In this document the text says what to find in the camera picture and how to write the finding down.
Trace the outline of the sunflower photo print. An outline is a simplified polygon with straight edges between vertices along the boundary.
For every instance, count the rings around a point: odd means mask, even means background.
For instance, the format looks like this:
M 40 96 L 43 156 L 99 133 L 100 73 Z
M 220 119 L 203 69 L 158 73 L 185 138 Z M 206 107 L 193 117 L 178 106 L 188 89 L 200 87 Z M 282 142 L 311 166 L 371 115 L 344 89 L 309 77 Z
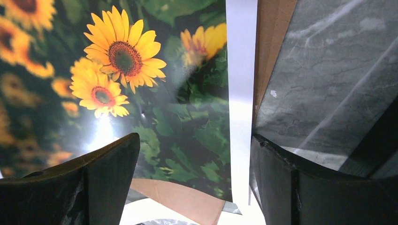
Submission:
M 136 178 L 232 200 L 226 2 L 3 0 L 0 172 L 138 133 Z

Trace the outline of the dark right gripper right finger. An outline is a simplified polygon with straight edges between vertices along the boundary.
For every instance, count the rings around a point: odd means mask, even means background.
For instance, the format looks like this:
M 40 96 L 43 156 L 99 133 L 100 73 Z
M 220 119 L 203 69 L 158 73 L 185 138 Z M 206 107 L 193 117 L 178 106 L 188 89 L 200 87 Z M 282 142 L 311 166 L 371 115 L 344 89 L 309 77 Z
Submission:
M 259 134 L 251 167 L 268 225 L 395 225 L 398 178 L 367 179 L 326 168 Z

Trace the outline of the white mat board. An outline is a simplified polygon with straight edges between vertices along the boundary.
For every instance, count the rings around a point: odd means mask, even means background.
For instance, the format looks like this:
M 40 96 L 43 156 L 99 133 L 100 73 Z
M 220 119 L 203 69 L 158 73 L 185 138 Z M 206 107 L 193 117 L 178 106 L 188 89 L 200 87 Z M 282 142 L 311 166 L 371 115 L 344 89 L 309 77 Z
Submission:
M 135 225 L 175 219 L 199 225 L 263 225 L 264 216 L 249 186 L 258 2 L 226 1 L 233 202 L 239 214 L 223 211 L 224 201 L 190 187 L 134 179 L 145 199 L 126 204 L 120 223 Z

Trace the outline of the brown backing board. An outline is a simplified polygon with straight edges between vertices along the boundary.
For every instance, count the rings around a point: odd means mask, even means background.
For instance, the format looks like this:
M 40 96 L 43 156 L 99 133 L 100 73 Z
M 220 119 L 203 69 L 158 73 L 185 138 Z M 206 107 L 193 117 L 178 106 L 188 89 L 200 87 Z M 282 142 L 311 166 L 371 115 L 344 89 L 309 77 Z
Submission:
M 146 195 L 136 202 L 153 209 L 142 220 L 172 218 L 200 225 L 263 225 L 249 185 L 252 129 L 296 6 L 294 0 L 226 2 L 231 128 L 232 196 L 240 214 L 223 211 L 224 201 L 166 181 L 134 179 Z

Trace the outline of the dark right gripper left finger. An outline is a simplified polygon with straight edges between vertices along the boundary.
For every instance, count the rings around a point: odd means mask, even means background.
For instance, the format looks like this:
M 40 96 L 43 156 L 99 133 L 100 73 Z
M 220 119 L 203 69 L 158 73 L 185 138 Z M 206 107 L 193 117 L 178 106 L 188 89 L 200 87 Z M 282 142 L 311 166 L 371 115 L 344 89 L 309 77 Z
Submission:
M 139 135 L 131 133 L 60 165 L 1 179 L 1 224 L 119 224 L 139 151 Z

